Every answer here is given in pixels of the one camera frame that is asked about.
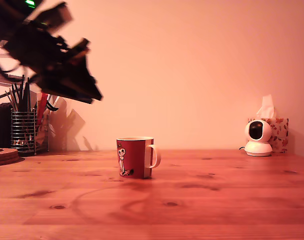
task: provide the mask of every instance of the green light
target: green light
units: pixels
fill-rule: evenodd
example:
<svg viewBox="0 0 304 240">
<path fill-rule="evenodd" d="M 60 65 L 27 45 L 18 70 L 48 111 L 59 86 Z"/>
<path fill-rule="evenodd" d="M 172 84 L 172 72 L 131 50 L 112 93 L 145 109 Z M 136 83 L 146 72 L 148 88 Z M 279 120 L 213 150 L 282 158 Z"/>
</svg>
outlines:
<svg viewBox="0 0 304 240">
<path fill-rule="evenodd" d="M 27 4 L 29 4 L 29 5 L 33 5 L 33 6 L 35 5 L 35 4 L 34 4 L 34 1 L 32 1 L 32 0 L 26 0 L 25 2 L 26 2 Z"/>
</svg>

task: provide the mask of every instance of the cartoon character print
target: cartoon character print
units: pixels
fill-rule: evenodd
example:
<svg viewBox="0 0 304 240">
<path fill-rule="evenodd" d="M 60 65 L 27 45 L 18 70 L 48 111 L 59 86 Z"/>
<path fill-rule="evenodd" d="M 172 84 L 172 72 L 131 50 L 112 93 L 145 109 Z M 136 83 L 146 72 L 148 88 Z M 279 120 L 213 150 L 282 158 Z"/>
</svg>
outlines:
<svg viewBox="0 0 304 240">
<path fill-rule="evenodd" d="M 120 167 L 120 175 L 121 176 L 132 175 L 133 174 L 133 169 L 131 169 L 131 170 L 125 170 L 124 169 L 123 161 L 124 161 L 124 155 L 126 154 L 126 150 L 121 146 L 121 144 L 119 144 L 117 146 L 117 153 L 118 153 L 118 156 L 119 156 L 118 164 L 119 164 L 119 167 Z"/>
</svg>

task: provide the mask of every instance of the white security camera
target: white security camera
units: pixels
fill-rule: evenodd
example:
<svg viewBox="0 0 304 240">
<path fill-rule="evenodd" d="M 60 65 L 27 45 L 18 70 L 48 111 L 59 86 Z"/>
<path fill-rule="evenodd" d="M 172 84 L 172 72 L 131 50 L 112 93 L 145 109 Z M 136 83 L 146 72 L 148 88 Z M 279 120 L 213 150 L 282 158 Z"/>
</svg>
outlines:
<svg viewBox="0 0 304 240">
<path fill-rule="evenodd" d="M 266 157 L 272 153 L 272 147 L 268 143 L 272 134 L 270 125 L 263 120 L 250 121 L 245 127 L 245 136 L 248 140 L 244 147 L 247 155 L 254 157 Z"/>
</svg>

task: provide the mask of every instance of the beige wall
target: beige wall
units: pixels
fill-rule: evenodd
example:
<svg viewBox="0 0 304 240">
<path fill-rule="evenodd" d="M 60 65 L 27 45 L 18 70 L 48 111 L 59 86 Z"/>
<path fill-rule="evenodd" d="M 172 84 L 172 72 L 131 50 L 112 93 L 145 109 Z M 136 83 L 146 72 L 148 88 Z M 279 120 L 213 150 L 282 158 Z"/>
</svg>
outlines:
<svg viewBox="0 0 304 240">
<path fill-rule="evenodd" d="M 290 151 L 304 156 L 304 0 L 68 6 L 74 21 L 60 34 L 70 45 L 91 41 L 88 68 L 104 99 L 62 101 L 52 149 L 64 138 L 67 150 L 115 149 L 126 136 L 153 136 L 162 149 L 237 149 L 247 118 L 272 94 L 290 121 Z"/>
</svg>

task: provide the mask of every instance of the white tissue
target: white tissue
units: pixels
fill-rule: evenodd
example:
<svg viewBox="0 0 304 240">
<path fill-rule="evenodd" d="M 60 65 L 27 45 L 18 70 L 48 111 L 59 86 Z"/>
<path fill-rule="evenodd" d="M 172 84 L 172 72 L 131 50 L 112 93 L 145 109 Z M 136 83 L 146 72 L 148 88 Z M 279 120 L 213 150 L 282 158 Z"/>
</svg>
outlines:
<svg viewBox="0 0 304 240">
<path fill-rule="evenodd" d="M 274 105 L 272 95 L 267 95 L 262 98 L 262 107 L 256 113 L 257 118 L 271 119 L 274 116 Z"/>
</svg>

